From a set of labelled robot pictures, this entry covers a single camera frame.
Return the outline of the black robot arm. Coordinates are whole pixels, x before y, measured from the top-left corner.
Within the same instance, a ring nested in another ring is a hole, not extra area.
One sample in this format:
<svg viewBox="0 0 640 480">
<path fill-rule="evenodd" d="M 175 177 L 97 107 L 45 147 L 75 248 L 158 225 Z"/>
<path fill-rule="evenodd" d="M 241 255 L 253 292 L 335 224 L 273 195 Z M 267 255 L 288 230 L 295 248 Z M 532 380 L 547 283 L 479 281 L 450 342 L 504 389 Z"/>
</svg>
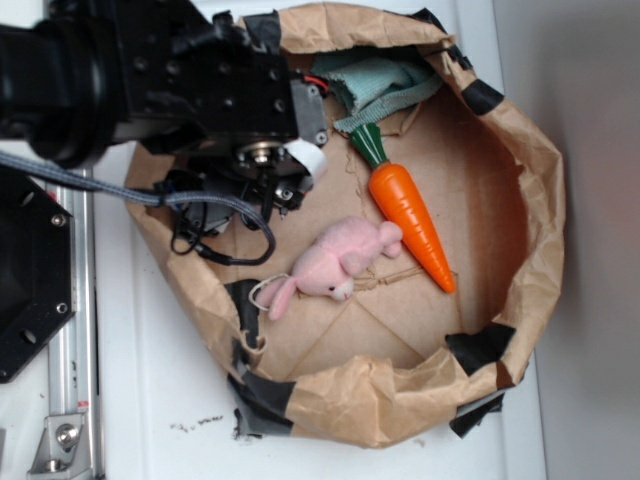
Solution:
<svg viewBox="0 0 640 480">
<path fill-rule="evenodd" d="M 14 170 L 149 206 L 214 205 L 264 228 L 301 206 L 328 168 L 322 96 L 266 31 L 189 1 L 52 1 L 30 28 L 1 29 L 1 136 L 22 140 Z M 115 145 L 194 163 L 195 187 L 133 190 L 82 180 Z"/>
</svg>

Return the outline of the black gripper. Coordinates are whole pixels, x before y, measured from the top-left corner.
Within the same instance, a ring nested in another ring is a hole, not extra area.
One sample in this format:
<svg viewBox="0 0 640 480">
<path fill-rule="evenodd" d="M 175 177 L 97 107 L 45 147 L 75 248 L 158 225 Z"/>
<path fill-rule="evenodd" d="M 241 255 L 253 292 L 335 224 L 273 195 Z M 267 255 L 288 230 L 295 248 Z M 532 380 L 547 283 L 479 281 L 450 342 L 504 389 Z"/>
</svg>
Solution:
<svg viewBox="0 0 640 480">
<path fill-rule="evenodd" d="M 232 201 L 179 204 L 178 232 L 216 235 L 237 204 L 252 230 L 299 209 L 327 169 L 318 85 L 227 12 L 147 10 L 144 20 L 144 146 L 187 160 L 161 188 Z"/>
</svg>

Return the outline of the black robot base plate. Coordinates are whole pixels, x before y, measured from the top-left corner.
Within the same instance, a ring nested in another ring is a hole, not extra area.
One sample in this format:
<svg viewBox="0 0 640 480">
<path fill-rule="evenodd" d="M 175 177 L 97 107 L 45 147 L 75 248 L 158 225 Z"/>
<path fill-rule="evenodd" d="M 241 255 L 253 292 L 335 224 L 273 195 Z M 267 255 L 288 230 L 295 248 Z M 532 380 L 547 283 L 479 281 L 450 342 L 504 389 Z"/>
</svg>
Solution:
<svg viewBox="0 0 640 480">
<path fill-rule="evenodd" d="M 73 216 L 1 169 L 1 382 L 17 378 L 74 313 Z"/>
</svg>

